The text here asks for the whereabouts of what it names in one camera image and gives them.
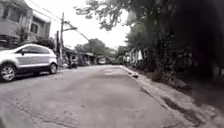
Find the car tire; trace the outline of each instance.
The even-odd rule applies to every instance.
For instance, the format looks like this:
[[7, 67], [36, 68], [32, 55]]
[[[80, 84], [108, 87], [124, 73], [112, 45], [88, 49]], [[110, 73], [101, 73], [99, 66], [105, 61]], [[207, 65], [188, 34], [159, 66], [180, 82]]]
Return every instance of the car tire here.
[[0, 80], [4, 82], [13, 81], [16, 76], [16, 68], [12, 64], [3, 64], [0, 67]]
[[56, 74], [58, 71], [58, 66], [55, 63], [52, 63], [49, 68], [50, 74]]

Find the sky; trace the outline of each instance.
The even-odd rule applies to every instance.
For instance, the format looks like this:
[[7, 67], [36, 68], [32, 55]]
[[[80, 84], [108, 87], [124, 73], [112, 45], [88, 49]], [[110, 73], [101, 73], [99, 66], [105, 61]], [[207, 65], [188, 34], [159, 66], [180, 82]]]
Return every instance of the sky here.
[[[102, 40], [107, 47], [117, 48], [118, 46], [125, 45], [125, 36], [130, 31], [129, 27], [117, 25], [111, 31], [105, 29], [99, 29], [99, 22], [96, 19], [87, 20], [84, 16], [76, 15], [74, 6], [85, 7], [85, 0], [25, 0], [27, 4], [39, 12], [42, 12], [55, 20], [57, 19], [54, 15], [61, 17], [62, 13], [65, 13], [65, 20], [70, 21], [73, 26], [78, 27], [78, 30], [86, 35], [89, 39], [98, 38]], [[34, 13], [41, 18], [51, 21], [50, 36], [55, 37], [56, 31], [60, 30], [60, 22], [52, 20], [46, 16], [43, 16], [34, 11]], [[122, 17], [126, 20], [128, 14], [124, 14]], [[85, 44], [88, 41], [83, 38], [76, 31], [64, 32], [64, 44], [69, 48], [74, 48], [77, 44]]]

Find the utility pole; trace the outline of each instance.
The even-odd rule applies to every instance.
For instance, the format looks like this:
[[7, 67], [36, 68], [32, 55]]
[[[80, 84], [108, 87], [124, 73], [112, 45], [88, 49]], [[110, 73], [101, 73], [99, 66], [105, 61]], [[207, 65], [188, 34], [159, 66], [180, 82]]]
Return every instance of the utility pole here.
[[63, 41], [63, 31], [64, 31], [64, 12], [62, 13], [62, 18], [61, 18], [61, 40], [60, 40], [60, 59], [62, 60], [63, 62], [63, 47], [64, 47], [64, 41]]
[[75, 30], [75, 31], [78, 32], [82, 37], [84, 37], [86, 40], [90, 41], [89, 38], [87, 38], [83, 33], [81, 33], [80, 31], [78, 31], [78, 28], [77, 28], [77, 27], [74, 27], [71, 23], [66, 22], [66, 21], [65, 21], [65, 24], [68, 24], [68, 25], [70, 26], [70, 28], [69, 28], [69, 29], [65, 29], [64, 31]]

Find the car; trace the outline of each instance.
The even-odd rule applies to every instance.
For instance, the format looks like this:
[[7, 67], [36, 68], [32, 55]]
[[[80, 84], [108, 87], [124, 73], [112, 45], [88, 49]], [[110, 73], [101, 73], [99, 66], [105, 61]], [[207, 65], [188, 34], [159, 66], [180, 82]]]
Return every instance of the car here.
[[9, 82], [16, 75], [48, 71], [56, 74], [57, 56], [44, 46], [26, 44], [12, 50], [0, 51], [0, 80]]

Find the building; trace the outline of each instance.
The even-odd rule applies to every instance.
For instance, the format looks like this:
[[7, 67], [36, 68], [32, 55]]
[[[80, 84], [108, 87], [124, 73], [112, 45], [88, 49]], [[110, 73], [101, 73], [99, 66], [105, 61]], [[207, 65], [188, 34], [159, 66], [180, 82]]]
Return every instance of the building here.
[[49, 39], [51, 22], [47, 22], [40, 17], [33, 15], [30, 24], [29, 41], [36, 41], [38, 38]]
[[50, 26], [50, 22], [33, 14], [24, 0], [0, 0], [0, 46], [15, 47], [21, 28], [27, 30], [28, 42], [49, 39]]
[[0, 45], [16, 42], [18, 29], [29, 28], [32, 13], [24, 0], [0, 0]]

